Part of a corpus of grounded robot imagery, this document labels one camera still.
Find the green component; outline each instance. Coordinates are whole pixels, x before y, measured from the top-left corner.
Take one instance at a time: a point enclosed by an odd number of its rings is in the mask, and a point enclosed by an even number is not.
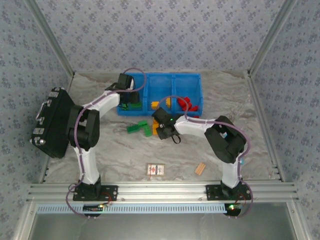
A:
[[[140,131],[140,126],[139,125],[133,125],[133,126],[127,126],[126,130],[128,134],[136,133]]]
[[[143,128],[144,126],[148,126],[148,122],[146,120],[143,120],[138,122],[138,125]]]
[[[151,127],[149,125],[144,125],[143,126],[143,130],[144,130],[144,135],[146,137],[151,137],[152,136]]]
[[[140,109],[140,108],[142,108],[142,102],[131,103],[131,108],[133,108],[133,109]]]
[[[128,104],[122,103],[121,108],[122,108],[122,110],[128,110]]]

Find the black case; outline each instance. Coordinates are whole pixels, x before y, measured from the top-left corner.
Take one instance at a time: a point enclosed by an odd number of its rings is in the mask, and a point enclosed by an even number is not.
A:
[[[52,158],[63,158],[69,140],[66,129],[74,102],[66,90],[55,87],[36,116],[38,121],[30,142]]]

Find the table surface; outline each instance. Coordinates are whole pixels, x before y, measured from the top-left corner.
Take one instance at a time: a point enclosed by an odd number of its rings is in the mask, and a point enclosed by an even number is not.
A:
[[[241,173],[244,179],[274,178],[273,164],[268,156],[261,127],[242,71],[201,71],[204,97],[202,119],[227,116],[251,139],[251,150],[244,158]],[[76,73],[69,94],[78,105],[89,103],[106,87],[118,80],[119,73]],[[208,141],[182,135],[181,143],[171,138],[145,137],[144,132],[127,133],[127,126],[147,120],[150,116],[118,116],[110,110],[100,119],[100,139],[96,145],[97,168],[102,182],[119,181],[203,181],[222,178],[222,162],[215,156]],[[147,175],[147,164],[165,164],[165,176]],[[199,163],[206,165],[200,176],[195,174]],[[73,183],[80,176],[78,160],[72,147],[62,159],[51,158],[46,183]]]

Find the blue storage tray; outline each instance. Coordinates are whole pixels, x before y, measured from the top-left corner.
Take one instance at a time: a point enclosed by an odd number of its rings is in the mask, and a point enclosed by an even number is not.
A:
[[[139,88],[144,82],[142,73],[127,73],[134,77],[135,87]],[[121,106],[117,107],[117,113],[120,116],[151,116],[155,110],[151,108],[151,102],[158,102],[164,97],[177,95],[180,97],[189,97],[192,106],[198,106],[198,111],[191,111],[187,115],[190,117],[201,116],[203,112],[204,99],[202,94],[201,75],[198,73],[146,73],[147,81],[143,89],[139,91],[141,108],[131,108],[128,105],[127,110]],[[171,101],[171,108],[166,106],[163,101],[160,106],[167,112],[183,114],[184,111],[174,98]]]

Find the small box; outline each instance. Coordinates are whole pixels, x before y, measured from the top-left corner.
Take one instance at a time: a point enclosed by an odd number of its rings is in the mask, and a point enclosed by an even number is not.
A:
[[[146,174],[150,177],[163,177],[165,175],[165,165],[161,163],[148,163]]]

